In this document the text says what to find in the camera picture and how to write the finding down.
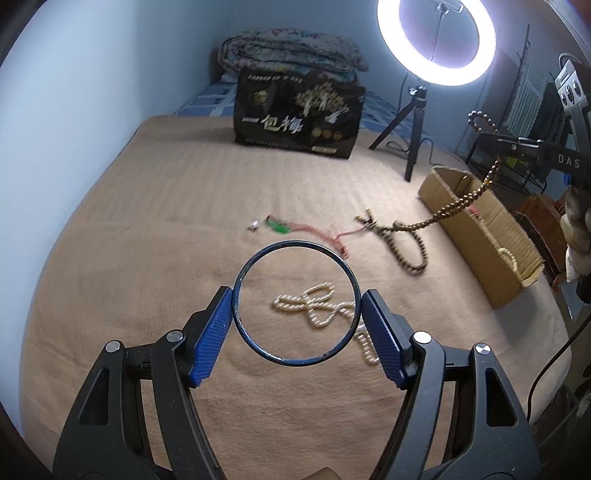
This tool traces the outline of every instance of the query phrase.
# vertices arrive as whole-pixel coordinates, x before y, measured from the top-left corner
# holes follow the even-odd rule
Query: printed tree graphic
[[[349,107],[329,82],[322,85],[314,85],[314,88],[298,93],[295,96],[296,105],[304,109],[304,117],[308,116],[312,107],[318,111],[329,111],[332,113],[348,112]]]

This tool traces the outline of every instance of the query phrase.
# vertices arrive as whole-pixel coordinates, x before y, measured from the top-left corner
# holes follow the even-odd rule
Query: pearl bead
[[[326,292],[326,294],[319,297],[310,296],[313,293],[322,291]],[[327,300],[330,300],[334,293],[335,285],[330,282],[324,282],[314,285],[312,288],[308,288],[308,290],[306,290],[300,297],[280,295],[271,302],[271,306],[282,312],[305,311],[312,328],[326,327],[332,322],[337,313],[347,320],[353,320],[355,317],[355,302],[342,301],[338,304],[328,303]],[[316,310],[328,310],[330,313],[324,320],[319,320],[316,316]],[[365,361],[369,365],[377,365],[379,363],[378,354],[362,319],[359,320],[359,325],[355,330],[354,338],[359,342],[362,348]]]

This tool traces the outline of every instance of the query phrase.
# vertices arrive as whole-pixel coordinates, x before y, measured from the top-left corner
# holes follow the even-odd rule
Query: bed
[[[187,102],[175,115],[178,116],[228,116],[234,114],[236,83],[216,82],[204,92]],[[394,120],[396,108],[376,93],[367,91],[359,129],[381,133]],[[412,122],[409,117],[396,128],[399,137],[409,139]],[[431,138],[423,132],[422,138]]]
[[[151,343],[181,327],[220,285],[233,284],[254,252],[286,238],[264,226],[250,231],[253,220],[273,213],[350,229],[367,207],[381,222],[428,215],[416,196],[429,171],[425,152],[406,183],[404,160],[381,148],[368,150],[375,138],[368,131],[360,132],[349,160],[246,147],[233,141],[230,107],[216,107],[219,116],[193,117],[188,109],[199,106],[189,106],[178,116],[144,122],[47,260],[28,321],[21,381],[25,439],[46,465],[78,389],[107,342]],[[437,149],[434,159],[461,166]],[[303,232],[288,238],[318,241]],[[429,227],[423,238],[430,263],[423,275],[411,276],[374,234],[347,237],[348,263],[362,290],[377,288],[393,311],[442,344],[491,345],[525,404],[535,376],[567,339],[545,279],[492,310],[441,226]],[[415,246],[404,236],[400,241],[415,260]],[[313,330],[305,317],[282,317],[271,308],[276,295],[299,294],[322,281],[334,281],[347,299],[346,278],[337,278],[330,265],[288,252],[252,273],[241,308],[263,347],[287,355],[319,353],[342,334],[341,320]],[[569,364],[570,351],[538,385],[534,419],[554,397]],[[144,387],[152,452],[166,465],[149,382]],[[231,327],[212,376],[194,398],[230,480],[295,480],[325,466],[353,480],[369,477],[403,393],[379,366],[363,361],[355,342],[321,365],[294,369],[266,362]],[[447,385],[430,465],[443,454],[452,398]]]

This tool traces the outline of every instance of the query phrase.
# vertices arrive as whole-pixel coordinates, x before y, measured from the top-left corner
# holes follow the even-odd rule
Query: blue checkered bedsheet
[[[214,83],[203,93],[197,95],[175,115],[180,116],[233,116],[234,99],[236,98],[234,83]],[[373,92],[367,92],[363,103],[360,128],[370,132],[381,133],[396,116],[394,106]],[[411,132],[409,116],[395,130],[395,133],[409,139]]]

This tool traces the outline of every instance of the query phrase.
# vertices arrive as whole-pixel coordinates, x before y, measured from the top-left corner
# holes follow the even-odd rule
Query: white wall
[[[238,1],[231,31],[251,27],[294,27],[350,37],[359,44],[370,65],[369,72],[360,74],[361,82],[397,105],[399,88],[407,71],[382,39],[376,15],[377,3],[378,0]],[[516,63],[519,60],[515,53],[521,53],[528,23],[532,24],[531,41],[542,68],[552,65],[558,73],[558,54],[578,48],[566,27],[543,0],[483,0],[483,3],[495,24],[498,47]],[[424,54],[428,54],[433,36],[435,8],[430,0],[402,0],[402,22],[409,38]],[[478,35],[469,14],[466,11],[459,15],[450,13],[443,21],[437,61],[448,66],[466,64],[477,44]],[[467,114],[482,104],[483,95],[490,88],[487,79],[488,76],[484,75],[460,87],[429,87],[425,131],[439,146],[455,149],[464,134]],[[408,100],[405,94],[403,105]]]
[[[0,67],[0,400],[19,370],[38,278],[68,218],[152,115],[209,84],[226,0],[48,0]]]

